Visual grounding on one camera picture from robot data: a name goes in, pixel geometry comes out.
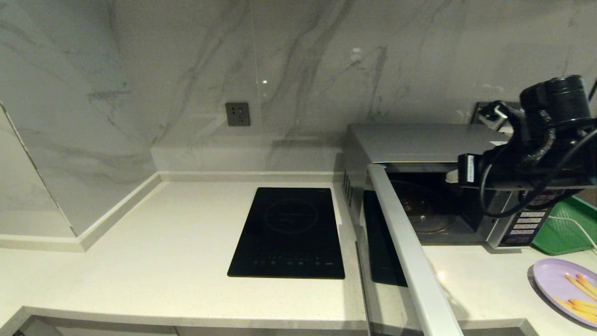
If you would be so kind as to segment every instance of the label sticker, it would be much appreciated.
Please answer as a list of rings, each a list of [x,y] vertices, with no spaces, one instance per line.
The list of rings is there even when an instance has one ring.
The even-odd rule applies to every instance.
[[[466,157],[466,161],[468,164],[467,174],[466,174],[466,182],[474,182],[475,181],[475,157],[469,155]]]

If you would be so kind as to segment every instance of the microwave control panel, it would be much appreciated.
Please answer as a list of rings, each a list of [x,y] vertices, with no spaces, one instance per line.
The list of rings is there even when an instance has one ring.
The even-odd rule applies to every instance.
[[[531,202],[531,205],[551,201],[559,194],[559,191],[543,191]],[[522,210],[513,215],[499,246],[501,248],[529,246],[551,211],[552,208],[549,207],[543,210]]]

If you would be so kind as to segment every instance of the french fry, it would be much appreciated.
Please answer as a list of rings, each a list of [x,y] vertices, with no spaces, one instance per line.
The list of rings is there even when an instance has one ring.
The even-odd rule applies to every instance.
[[[591,285],[591,283],[588,282],[582,274],[576,274],[576,277],[578,278],[579,284],[583,285],[583,287],[588,289],[589,292],[593,293],[593,295],[597,297],[597,288],[595,288],[595,286]]]
[[[585,313],[583,311],[578,311],[576,309],[572,309],[572,312],[575,313],[576,315],[582,317],[583,319],[589,320],[593,323],[597,323],[597,317],[595,317],[595,315],[591,315],[591,314]]]
[[[574,310],[582,311],[583,313],[597,315],[597,308],[591,308],[591,307],[587,307],[587,306],[575,306],[575,305],[573,305],[572,308]]]
[[[579,300],[579,299],[570,299],[568,301],[570,301],[570,303],[575,306],[587,306],[587,307],[591,307],[591,308],[597,308],[597,303],[594,303],[594,302],[588,302],[588,301]]]
[[[576,281],[575,279],[572,279],[570,274],[566,273],[564,276],[566,277],[566,279],[568,279],[568,281],[570,281],[574,286],[576,286],[576,288],[583,291],[583,293],[588,295],[591,299],[597,301],[597,295],[594,295],[593,293],[591,293],[590,290],[586,289],[583,285],[579,284],[578,281]]]
[[[597,316],[591,315],[591,314],[586,313],[586,312],[581,311],[581,310],[577,310],[577,309],[574,308],[574,306],[570,302],[568,302],[568,301],[562,301],[559,298],[557,298],[556,296],[552,296],[552,298],[554,300],[556,300],[558,303],[560,303],[562,306],[566,307],[569,311],[573,312],[574,314],[582,317],[583,319],[591,321],[593,323],[597,323]]]
[[[572,309],[573,309],[573,304],[572,304],[572,303],[569,303],[568,301],[562,301],[562,300],[560,300],[559,298],[557,298],[556,296],[552,296],[552,298],[553,298],[554,300],[556,300],[556,301],[557,301],[559,304],[561,304],[562,306],[564,306],[564,307],[566,307],[566,308],[568,308],[568,309],[570,309],[570,310],[572,310]]]

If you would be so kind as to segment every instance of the green plastic tray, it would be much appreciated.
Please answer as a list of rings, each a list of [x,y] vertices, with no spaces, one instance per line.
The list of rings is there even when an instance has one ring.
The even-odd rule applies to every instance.
[[[550,216],[574,219],[597,242],[597,207],[577,197],[570,197],[556,204]],[[560,255],[593,247],[575,223],[552,218],[545,221],[533,240],[533,246],[547,255]]]

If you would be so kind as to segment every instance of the quartz countertop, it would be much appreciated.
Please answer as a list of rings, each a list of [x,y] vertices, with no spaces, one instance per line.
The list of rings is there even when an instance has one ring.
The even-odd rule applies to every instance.
[[[258,187],[332,188],[344,280],[228,277]],[[464,328],[527,320],[540,336],[595,335],[554,311],[533,288],[533,249],[425,246]],[[597,255],[560,256],[597,269]],[[341,184],[162,182],[86,253],[0,249],[0,336],[30,315],[153,325],[365,329],[355,235]],[[418,329],[408,289],[375,284],[374,323]]]

